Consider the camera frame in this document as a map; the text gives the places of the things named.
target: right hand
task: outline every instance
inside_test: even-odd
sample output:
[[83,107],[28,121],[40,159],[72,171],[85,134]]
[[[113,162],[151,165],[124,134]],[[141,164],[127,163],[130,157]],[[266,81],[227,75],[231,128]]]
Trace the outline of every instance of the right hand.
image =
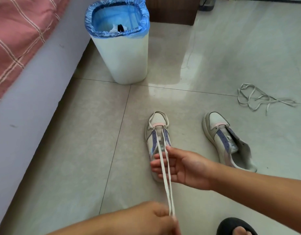
[[[171,181],[184,184],[196,189],[210,190],[211,182],[215,179],[219,163],[204,158],[202,155],[166,146],[169,157]],[[168,173],[167,159],[164,157],[165,172]],[[163,179],[160,156],[154,155],[155,160],[150,162],[151,170]]]

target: wooden cabinet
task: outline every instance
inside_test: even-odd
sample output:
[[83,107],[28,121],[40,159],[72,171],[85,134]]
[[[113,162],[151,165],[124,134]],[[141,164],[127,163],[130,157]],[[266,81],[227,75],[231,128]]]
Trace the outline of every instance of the wooden cabinet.
[[193,25],[200,0],[146,0],[150,21]]

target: loose shoelace on floor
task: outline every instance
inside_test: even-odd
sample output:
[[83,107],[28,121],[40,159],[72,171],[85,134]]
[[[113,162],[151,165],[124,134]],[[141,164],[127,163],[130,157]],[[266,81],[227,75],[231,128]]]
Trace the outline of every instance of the loose shoelace on floor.
[[157,150],[158,148],[158,151],[159,151],[159,156],[160,156],[160,163],[161,163],[161,169],[162,169],[162,175],[163,175],[163,179],[164,179],[164,188],[166,190],[166,194],[167,194],[167,198],[168,198],[168,206],[169,206],[169,215],[172,215],[174,216],[175,215],[175,209],[174,209],[174,203],[173,203],[173,196],[172,196],[172,187],[171,187],[171,174],[170,174],[170,166],[169,166],[169,157],[168,157],[168,152],[166,150],[166,145],[167,145],[167,141],[166,141],[166,138],[164,136],[164,129],[167,128],[169,126],[169,120],[168,120],[168,117],[165,113],[163,112],[160,112],[160,111],[155,111],[152,116],[149,118],[149,127],[151,129],[154,129],[154,127],[151,125],[150,121],[151,119],[154,117],[155,113],[160,113],[164,116],[165,120],[167,121],[167,125],[163,127],[162,129],[162,136],[163,136],[163,140],[164,140],[164,152],[166,154],[166,159],[167,159],[167,168],[168,168],[168,178],[169,178],[169,183],[167,181],[167,176],[166,176],[166,171],[164,169],[164,158],[162,156],[162,152],[161,152],[161,148],[160,148],[160,144],[159,144],[159,138],[158,138],[158,135],[157,135],[157,132],[156,132],[156,139],[157,139],[157,145],[156,145],[156,148],[154,150],[154,152]]
[[[247,89],[248,87],[252,87],[253,90],[252,90],[251,94],[247,97],[247,96],[242,92],[242,90],[245,90],[245,89]],[[253,93],[254,93],[256,90],[259,91],[259,93],[262,94],[262,95],[259,96],[259,97],[258,97],[257,99],[255,99],[255,100],[262,99],[263,97],[268,98],[268,100],[259,103],[259,104],[257,105],[257,107],[253,108],[253,107],[250,105],[250,99],[251,99],[251,96],[253,95]],[[247,102],[241,102],[241,101],[240,101],[240,97],[241,97],[240,94],[242,95],[242,97],[244,97],[244,98],[247,100]],[[261,104],[266,104],[266,105],[267,105],[267,107],[266,107],[266,115],[268,114],[268,109],[269,109],[269,106],[270,106],[271,103],[282,102],[283,104],[286,104],[286,105],[288,105],[288,106],[293,106],[293,107],[295,106],[294,104],[296,104],[296,102],[295,102],[294,100],[290,99],[290,98],[279,98],[279,99],[276,99],[276,98],[274,98],[274,97],[272,97],[272,96],[270,96],[270,95],[264,93],[264,92],[263,92],[262,90],[260,90],[258,87],[254,86],[253,84],[250,84],[250,83],[243,83],[243,84],[240,86],[240,88],[238,89],[238,101],[239,101],[239,103],[240,103],[241,105],[248,105],[248,107],[249,107],[252,111],[256,111],[256,110],[259,108],[259,106],[260,106]]]

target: tile floor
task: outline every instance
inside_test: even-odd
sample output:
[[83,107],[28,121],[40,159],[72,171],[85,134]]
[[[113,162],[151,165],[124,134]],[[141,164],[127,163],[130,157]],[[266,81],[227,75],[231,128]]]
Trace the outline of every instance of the tile floor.
[[[218,161],[201,128],[221,112],[252,149],[258,172],[301,179],[301,5],[217,0],[194,27],[152,23],[147,78],[113,82],[90,42],[4,218],[0,234],[45,234],[142,201],[165,201],[151,178],[144,126],[155,110],[170,120],[176,147]],[[238,104],[237,88],[254,83],[300,104]],[[258,234],[297,234],[211,191],[173,185],[183,234],[215,234],[240,217]]]

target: trash can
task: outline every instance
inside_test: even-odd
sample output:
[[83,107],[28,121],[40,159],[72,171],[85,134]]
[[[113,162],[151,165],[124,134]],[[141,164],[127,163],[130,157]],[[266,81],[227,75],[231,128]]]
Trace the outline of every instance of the trash can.
[[150,27],[145,0],[95,2],[87,8],[85,27],[117,83],[145,79]]

